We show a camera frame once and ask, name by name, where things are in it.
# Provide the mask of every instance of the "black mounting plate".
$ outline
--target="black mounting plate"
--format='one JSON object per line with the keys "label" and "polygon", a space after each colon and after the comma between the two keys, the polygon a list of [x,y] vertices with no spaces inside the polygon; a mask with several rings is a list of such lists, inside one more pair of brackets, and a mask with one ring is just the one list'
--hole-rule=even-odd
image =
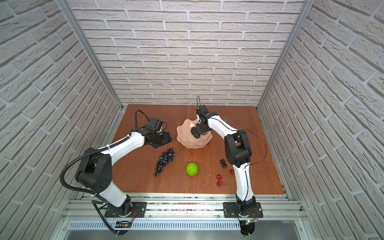
{"label": "black mounting plate", "polygon": [[[224,209],[224,217],[225,218],[237,218],[237,217],[239,219],[242,218],[235,211],[236,204],[237,204],[236,202],[223,202],[223,209]],[[263,209],[262,209],[262,206],[259,202],[256,202],[255,209],[256,210],[254,211],[254,213],[255,214],[258,213],[258,216],[256,215],[256,217],[262,218],[264,216],[263,215]]]}
{"label": "black mounting plate", "polygon": [[[147,203],[146,202],[131,202],[133,208],[136,211],[136,218],[138,217],[144,217],[145,210],[147,208]],[[117,212],[112,206],[108,205],[107,210],[105,211],[104,214],[105,217],[121,217],[119,216],[119,212]],[[130,212],[128,216],[124,218],[132,218],[133,213]]]}

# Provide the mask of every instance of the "brick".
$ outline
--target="brick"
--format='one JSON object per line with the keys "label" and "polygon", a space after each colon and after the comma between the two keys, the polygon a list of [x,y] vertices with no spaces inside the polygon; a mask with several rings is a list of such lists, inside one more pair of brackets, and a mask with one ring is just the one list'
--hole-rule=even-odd
{"label": "brick", "polygon": [[211,68],[171,68],[171,73],[213,73]]}
{"label": "brick", "polygon": [[128,11],[131,20],[186,21],[186,12]]}
{"label": "brick", "polygon": [[247,22],[294,23],[297,16],[295,13],[249,13]]}
{"label": "brick", "polygon": [[106,29],[103,20],[79,20],[83,29]]}
{"label": "brick", "polygon": [[23,14],[21,17],[0,24],[0,44],[14,38],[46,20],[44,13],[38,8]]}
{"label": "brick", "polygon": [[320,11],[322,11],[323,13],[331,16],[332,18],[338,18],[342,11],[343,11],[343,6],[335,3],[335,2],[332,2],[330,0],[319,0],[319,1],[316,1],[314,4],[313,4],[314,7],[316,7],[317,9],[319,9]]}
{"label": "brick", "polygon": [[[340,146],[339,148],[337,148],[337,152],[340,154],[341,158],[345,161],[345,163],[350,166],[349,169],[359,181],[362,188],[365,189],[365,192],[369,196],[371,201],[376,206],[382,206],[382,204],[384,204],[384,198],[382,197],[382,193],[375,187],[375,185],[369,179],[365,170],[357,164],[353,156],[348,152],[347,148],[345,146]],[[378,208],[378,210],[381,214],[383,214],[384,211],[381,208]]]}
{"label": "brick", "polygon": [[275,30],[275,23],[232,23],[223,22],[220,30],[222,31],[258,31],[258,32],[272,32]]}
{"label": "brick", "polygon": [[59,60],[64,54],[66,54],[76,43],[77,38],[75,34],[72,34],[66,38],[61,44],[55,47],[50,53],[49,56],[54,60]]}
{"label": "brick", "polygon": [[118,39],[115,38],[117,45],[127,46],[166,46],[165,40],[160,39]]}
{"label": "brick", "polygon": [[141,31],[135,30],[137,38],[188,38],[187,31]]}
{"label": "brick", "polygon": [[43,75],[34,82],[34,85],[43,90],[50,82],[52,82],[70,63],[72,58],[69,54],[66,54],[62,59],[57,61],[50,69],[48,69]]}
{"label": "brick", "polygon": [[108,73],[107,77],[111,79],[147,78],[144,73]]}
{"label": "brick", "polygon": [[120,46],[94,46],[95,53],[139,53],[137,47],[120,47]]}
{"label": "brick", "polygon": [[217,47],[217,40],[167,40],[168,46]]}
{"label": "brick", "polygon": [[88,38],[88,40],[92,46],[114,46],[114,43],[111,38]]}
{"label": "brick", "polygon": [[7,101],[15,99],[24,89],[33,82],[38,76],[41,75],[52,65],[52,61],[44,57],[36,62],[31,68],[24,71],[16,80],[11,84],[3,87],[0,91],[0,96]]}
{"label": "brick", "polygon": [[[382,237],[384,235],[384,232],[380,226],[384,225],[384,221],[383,221],[383,218],[380,217],[380,213],[377,211],[376,207],[372,204],[372,201],[368,198],[366,194],[356,195],[355,198],[359,202],[361,208],[369,217],[370,222],[372,222],[373,226],[375,226],[375,228],[377,229],[377,233],[379,234],[379,236]],[[370,222],[363,222],[363,223],[361,223],[361,221],[359,222],[362,226],[369,226],[370,229],[372,229]]]}
{"label": "brick", "polygon": [[341,101],[350,96],[350,93],[340,84],[340,82],[331,74],[327,69],[317,60],[312,65],[312,69],[320,76],[327,87],[335,94]]}
{"label": "brick", "polygon": [[363,130],[361,124],[354,118],[353,115],[351,115],[349,111],[346,110],[342,104],[340,104],[333,93],[325,85],[320,85],[318,87],[318,91],[353,134]]}
{"label": "brick", "polygon": [[[382,49],[382,47],[379,47],[358,36],[357,39],[351,44],[351,49],[353,49],[358,54],[361,54],[375,67],[384,69],[384,61],[381,58],[381,56],[384,54],[384,50]],[[365,68],[372,71],[373,68],[371,66],[365,64],[361,59],[358,60],[362,65],[366,66]]]}
{"label": "brick", "polygon": [[245,13],[223,13],[223,12],[190,12],[190,21],[227,21],[230,19],[235,22],[243,22]]}
{"label": "brick", "polygon": [[234,63],[226,63],[226,62],[191,62],[192,68],[233,68],[235,66]]}
{"label": "brick", "polygon": [[382,73],[378,73],[374,78],[369,80],[368,84],[376,91],[384,95],[384,76]]}
{"label": "brick", "polygon": [[36,43],[34,38],[29,34],[24,34],[13,41],[9,41],[0,46],[0,54],[2,59],[0,60],[0,64],[11,60],[18,54],[22,53],[29,47],[33,46]]}
{"label": "brick", "polygon": [[224,11],[279,12],[282,2],[224,2]]}
{"label": "brick", "polygon": [[145,61],[144,66],[145,67],[164,67],[164,68],[174,68],[174,67],[187,68],[187,67],[189,67],[189,63],[188,62],[178,62],[178,61],[170,61],[170,62]]}
{"label": "brick", "polygon": [[153,73],[148,73],[148,78],[152,79],[172,79],[172,78],[177,78],[177,79],[187,79],[189,78],[189,74],[153,74]]}
{"label": "brick", "polygon": [[336,60],[329,55],[327,51],[320,48],[311,38],[305,39],[304,46],[306,46],[328,69],[336,63]]}
{"label": "brick", "polygon": [[280,49],[257,49],[257,48],[242,48],[242,49],[240,49],[240,55],[255,55],[255,56],[272,55],[272,56],[279,56],[280,53],[281,53]]}
{"label": "brick", "polygon": [[47,37],[49,34],[53,33],[56,29],[61,27],[64,23],[66,23],[64,15],[62,13],[58,13],[55,16],[48,18],[47,21],[33,28],[31,34],[37,41],[41,41],[43,38]]}
{"label": "brick", "polygon": [[87,60],[85,60],[85,61],[83,62],[83,64],[80,66],[79,69],[80,69],[80,71],[84,74],[84,73],[88,70],[88,68],[89,68],[90,66],[92,66],[92,63],[91,63],[90,59],[87,58]]}
{"label": "brick", "polygon": [[202,10],[220,11],[218,1],[162,1],[163,10]]}
{"label": "brick", "polygon": [[235,40],[220,40],[219,47],[224,48],[267,48],[270,41],[235,41]]}
{"label": "brick", "polygon": [[287,2],[284,8],[284,12],[300,12],[301,6],[303,4],[301,2]]}
{"label": "brick", "polygon": [[241,61],[259,63],[263,59],[262,56],[234,56],[234,55],[218,55],[217,61]]}
{"label": "brick", "polygon": [[257,69],[226,69],[226,68],[215,68],[215,74],[257,74]]}
{"label": "brick", "polygon": [[308,19],[305,20],[302,29],[319,44],[322,44],[327,37],[327,35],[318,26],[314,25]]}
{"label": "brick", "polygon": [[375,69],[362,61],[357,55],[351,53],[347,49],[344,49],[335,39],[329,37],[324,44],[329,52],[331,52],[336,58],[343,62],[348,68],[354,71],[362,79],[366,79],[371,76]]}
{"label": "brick", "polygon": [[153,54],[188,54],[188,48],[175,48],[175,47],[164,47],[164,48],[151,48],[142,47],[140,53],[153,53]]}
{"label": "brick", "polygon": [[141,61],[100,61],[103,67],[142,67]]}
{"label": "brick", "polygon": [[84,30],[88,38],[133,38],[130,30]]}
{"label": "brick", "polygon": [[375,182],[380,182],[384,178],[384,173],[380,170],[380,166],[372,160],[366,151],[347,134],[347,129],[341,124],[340,120],[333,115],[328,122],[337,131],[338,135],[345,143],[346,147],[352,152],[360,164],[366,169],[368,174]]}
{"label": "brick", "polygon": [[46,3],[48,0],[29,0],[29,1],[20,1],[20,0],[11,0],[8,1],[8,4],[17,14],[28,11],[31,8],[39,6],[43,3]]}
{"label": "brick", "polygon": [[55,108],[52,105],[46,105],[33,121],[12,140],[12,148],[6,148],[1,156],[12,159],[16,153],[24,146],[24,144],[35,134],[45,120],[50,116]]}
{"label": "brick", "polygon": [[376,7],[381,3],[380,0],[372,1],[359,1],[359,0],[336,0],[339,3],[347,5],[350,8],[356,9],[358,11],[367,13],[368,15],[372,14]]}
{"label": "brick", "polygon": [[[305,77],[301,79],[300,83],[304,87],[305,91],[307,91],[307,93],[309,94],[309,96],[311,97],[313,102],[316,104],[316,106],[319,108],[319,110],[322,112],[323,116],[328,117],[332,113],[332,111],[329,108],[329,106],[327,105],[327,103],[324,101],[324,99],[314,89],[312,89],[308,80]],[[326,92],[328,94],[332,95],[332,92],[329,89],[326,89],[326,90],[327,90]],[[336,100],[334,96],[330,97],[329,99]]]}
{"label": "brick", "polygon": [[104,61],[104,60],[116,60],[118,61],[119,58],[117,56],[117,54],[108,54],[108,53],[100,53],[100,54],[96,54],[97,58],[100,60],[100,61]]}
{"label": "brick", "polygon": [[384,142],[384,123],[375,117],[363,104],[355,97],[348,100],[345,104],[348,110],[360,120],[381,142]]}
{"label": "brick", "polygon": [[368,152],[374,157],[374,159],[376,159],[378,163],[383,165],[383,159],[384,159],[383,145],[379,141],[377,141],[374,138],[374,136],[368,131],[365,131],[361,135],[359,135],[358,140],[368,150]]}
{"label": "brick", "polygon": [[376,43],[384,42],[384,36],[380,34],[384,30],[384,25],[369,19],[368,16],[346,9],[339,21]]}
{"label": "brick", "polygon": [[4,21],[11,17],[13,17],[13,13],[7,7],[7,3],[5,2],[0,3],[0,21]]}
{"label": "brick", "polygon": [[13,64],[21,71],[24,71],[59,43],[60,38],[57,35],[52,35],[19,55],[13,60]]}
{"label": "brick", "polygon": [[77,19],[119,19],[125,20],[128,19],[124,10],[85,10],[78,9],[73,10],[73,13],[76,15]]}
{"label": "brick", "polygon": [[159,21],[107,21],[110,29],[140,29],[140,30],[163,30],[163,22]]}
{"label": "brick", "polygon": [[3,66],[0,72],[0,87],[14,80],[19,74],[19,70],[12,63]]}
{"label": "brick", "polygon": [[166,22],[166,30],[218,30],[218,23],[201,23],[201,22]]}
{"label": "brick", "polygon": [[349,44],[354,38],[355,33],[348,28],[335,23],[332,19],[319,14],[315,23],[323,30],[327,31],[331,36],[337,38],[345,45]]}
{"label": "brick", "polygon": [[304,45],[300,44],[298,41],[294,43],[294,48],[300,54],[300,56],[309,64],[312,62],[314,55],[306,48]]}
{"label": "brick", "polygon": [[63,71],[64,76],[66,78],[70,78],[87,58],[87,54],[82,52],[73,62],[68,65],[68,67],[65,68]]}
{"label": "brick", "polygon": [[160,10],[157,0],[98,0],[100,8]]}
{"label": "brick", "polygon": [[52,82],[47,89],[39,95],[27,108],[23,110],[23,113],[29,117],[34,118],[43,106],[55,95],[55,93],[64,85],[65,79],[62,76],[59,76],[56,80]]}
{"label": "brick", "polygon": [[289,33],[244,33],[245,40],[286,40]]}
{"label": "brick", "polygon": [[68,36],[70,36],[73,31],[71,29],[71,26],[66,23],[64,24],[63,26],[59,27],[57,30],[56,30],[56,33],[59,35],[59,37],[64,40],[66,39]]}
{"label": "brick", "polygon": [[60,8],[56,2],[48,2],[43,6],[41,6],[41,9],[43,10],[43,12],[47,17],[51,17],[56,13],[60,12]]}
{"label": "brick", "polygon": [[120,58],[121,60],[127,60],[127,61],[168,61],[167,55],[120,54]]}
{"label": "brick", "polygon": [[277,32],[290,32],[293,28],[293,23],[279,23]]}
{"label": "brick", "polygon": [[207,55],[236,55],[238,52],[237,48],[191,48],[191,54],[207,54]]}
{"label": "brick", "polygon": [[383,103],[383,98],[380,97],[354,77],[346,68],[337,64],[332,70],[332,73],[343,82],[361,101],[363,101],[374,113],[380,117],[384,115],[383,109],[380,107]]}

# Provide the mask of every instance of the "metal vent grill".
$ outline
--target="metal vent grill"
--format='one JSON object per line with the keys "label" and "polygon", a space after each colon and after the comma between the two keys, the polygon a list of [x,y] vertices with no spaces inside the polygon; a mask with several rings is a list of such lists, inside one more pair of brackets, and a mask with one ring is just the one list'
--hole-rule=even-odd
{"label": "metal vent grill", "polygon": [[[135,220],[131,228],[115,228],[117,220],[107,220],[116,230],[240,230],[237,220]],[[72,220],[69,230],[107,230],[101,220]]]}

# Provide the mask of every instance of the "wooden tabletop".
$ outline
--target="wooden tabletop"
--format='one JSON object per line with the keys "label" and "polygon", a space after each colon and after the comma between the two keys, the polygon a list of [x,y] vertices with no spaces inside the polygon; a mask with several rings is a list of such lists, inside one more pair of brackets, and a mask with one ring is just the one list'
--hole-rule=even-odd
{"label": "wooden tabletop", "polygon": [[[257,134],[267,146],[266,159],[250,166],[252,190],[255,194],[284,194],[279,176],[266,142],[263,128],[255,107],[243,106],[207,106],[210,112],[220,117],[237,129],[249,129]],[[232,166],[224,152],[224,140],[212,131],[213,138],[202,148],[188,149],[176,139],[176,127],[185,119],[196,119],[196,106],[178,105],[129,105],[121,120],[113,142],[126,136],[135,126],[134,112],[142,110],[149,118],[158,118],[168,123],[167,131],[173,141],[158,149],[142,146],[122,157],[113,165],[113,182],[123,192],[148,193],[197,193],[197,194],[236,194],[235,176],[230,174]],[[147,120],[140,113],[137,115],[138,126]],[[247,132],[252,149],[251,163],[260,161],[265,155],[264,145],[252,133]],[[168,163],[161,174],[154,177],[157,160],[164,151],[173,148],[176,156]],[[220,160],[225,159],[227,168]],[[191,177],[185,168],[190,162],[196,162],[199,173]],[[227,185],[218,187],[216,175],[220,174]]]}

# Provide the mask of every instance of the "robotic arm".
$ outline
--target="robotic arm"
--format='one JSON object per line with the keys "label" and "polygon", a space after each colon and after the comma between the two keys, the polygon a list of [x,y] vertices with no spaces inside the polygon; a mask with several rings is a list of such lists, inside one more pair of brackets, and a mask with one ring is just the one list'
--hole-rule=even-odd
{"label": "robotic arm", "polygon": [[199,123],[191,129],[191,133],[199,138],[200,134],[215,130],[223,139],[225,145],[225,156],[233,165],[236,177],[236,211],[240,216],[252,213],[256,205],[249,176],[249,163],[252,156],[251,147],[245,130],[237,130],[224,122],[215,112],[209,112],[205,105],[196,109]]}

